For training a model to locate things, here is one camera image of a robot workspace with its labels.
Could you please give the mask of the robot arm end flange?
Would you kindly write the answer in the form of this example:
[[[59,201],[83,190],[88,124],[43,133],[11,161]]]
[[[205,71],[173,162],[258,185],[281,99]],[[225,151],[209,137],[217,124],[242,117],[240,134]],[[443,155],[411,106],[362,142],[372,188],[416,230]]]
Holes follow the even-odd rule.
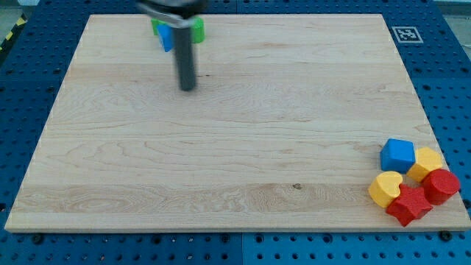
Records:
[[[136,7],[143,13],[174,28],[188,28],[192,18],[202,13],[208,0],[137,0]]]

